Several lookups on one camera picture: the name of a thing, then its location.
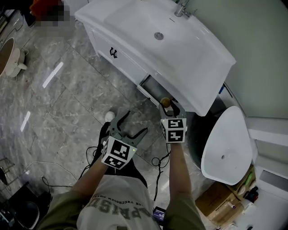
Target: drawer handle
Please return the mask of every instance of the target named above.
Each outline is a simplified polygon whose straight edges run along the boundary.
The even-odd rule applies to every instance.
[[[116,56],[117,50],[115,50],[114,53],[112,53],[112,51],[113,51],[113,47],[111,47],[110,49],[110,55],[113,56],[114,58],[117,58]]]

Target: white t-shirt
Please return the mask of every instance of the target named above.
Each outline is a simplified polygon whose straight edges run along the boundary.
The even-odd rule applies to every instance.
[[[153,201],[141,180],[104,175],[77,220],[79,230],[159,230],[154,220]]]

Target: drain hole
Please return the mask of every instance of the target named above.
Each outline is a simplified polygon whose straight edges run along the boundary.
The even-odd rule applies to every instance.
[[[154,34],[154,38],[156,38],[157,40],[162,40],[164,38],[164,35],[160,32],[157,32]]]

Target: white sink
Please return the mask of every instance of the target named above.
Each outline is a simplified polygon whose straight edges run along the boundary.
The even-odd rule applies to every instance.
[[[150,54],[166,72],[177,71],[187,54],[193,51],[191,40],[197,40],[182,23],[176,23],[169,12],[148,1],[134,1],[104,22],[130,37],[136,47]],[[162,40],[155,39],[157,32],[164,35]]]
[[[197,18],[176,17],[176,8],[172,0],[94,0],[75,16],[133,53],[174,97],[185,98],[184,107],[203,116],[235,60]]]

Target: gray marble floor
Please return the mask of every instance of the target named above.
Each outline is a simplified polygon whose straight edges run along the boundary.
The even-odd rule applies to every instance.
[[[22,16],[15,14],[0,39],[13,28],[19,28]],[[102,57],[97,57],[82,23],[76,21],[69,37],[42,36],[37,27],[29,28],[24,22],[16,39],[19,48],[29,51],[28,69],[17,79],[0,78],[0,156],[15,164],[8,172],[13,183],[4,187],[1,195],[9,198],[25,181],[36,193],[48,190],[41,180],[44,175],[51,185],[73,185],[87,165],[86,149],[98,143],[99,132],[108,111],[115,113],[130,109],[123,124],[124,130],[134,134],[148,127],[148,133],[138,145],[133,160],[145,177],[151,198],[154,198],[158,169],[151,163],[153,157],[166,155],[166,144],[159,128],[159,112],[136,86]],[[61,71],[46,88],[44,80],[63,62]],[[23,132],[20,131],[26,112],[31,115]],[[204,178],[194,165],[187,145],[185,157],[197,198],[212,181]],[[88,160],[92,160],[92,151]],[[57,164],[33,163],[33,161]],[[66,188],[51,188],[52,194]],[[166,208],[169,203],[169,165],[159,180],[155,205]],[[213,225],[201,214],[208,229]]]

